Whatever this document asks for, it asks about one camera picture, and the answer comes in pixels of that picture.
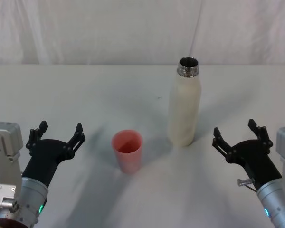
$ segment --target bottle opening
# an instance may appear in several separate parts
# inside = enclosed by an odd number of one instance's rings
[[[180,64],[183,67],[191,68],[191,67],[196,67],[199,64],[199,62],[195,58],[184,57],[180,60]]]

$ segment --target cable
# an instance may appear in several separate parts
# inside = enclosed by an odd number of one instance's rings
[[[245,185],[247,188],[249,188],[250,190],[254,191],[254,192],[257,192],[257,190],[253,189],[252,187],[248,186],[248,185]]]
[[[194,43],[195,43],[195,37],[196,37],[196,32],[198,31],[198,28],[200,27],[200,16],[201,16],[201,12],[202,12],[202,8],[203,8],[203,0],[201,0],[201,3],[200,3],[200,7],[199,7],[199,17],[198,17],[198,21],[196,23],[196,26],[195,26],[195,29],[194,29],[194,34],[193,34],[193,40],[192,40],[192,44],[191,44],[191,47],[190,47],[190,52],[189,52],[189,56],[191,56],[191,53],[193,51],[193,47],[194,47]]]

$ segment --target white backdrop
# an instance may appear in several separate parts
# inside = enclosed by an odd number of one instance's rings
[[[285,0],[0,0],[0,64],[175,64],[189,54],[284,64]]]

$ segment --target metal bottle neck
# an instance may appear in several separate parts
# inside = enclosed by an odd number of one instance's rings
[[[182,77],[195,77],[199,75],[199,62],[193,57],[184,57],[180,60],[177,73]]]

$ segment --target white table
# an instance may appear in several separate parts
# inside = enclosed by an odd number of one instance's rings
[[[37,228],[272,227],[247,177],[212,146],[218,126],[231,145],[255,138],[254,118],[273,142],[285,126],[285,66],[201,66],[202,98],[195,143],[166,139],[175,66],[0,66],[0,120],[17,122],[24,143],[47,120],[44,138],[68,141],[82,123],[86,142],[49,186]],[[144,166],[122,174],[111,149],[121,129],[144,137]],[[275,152],[271,159],[281,170]],[[30,156],[23,148],[22,169]]]

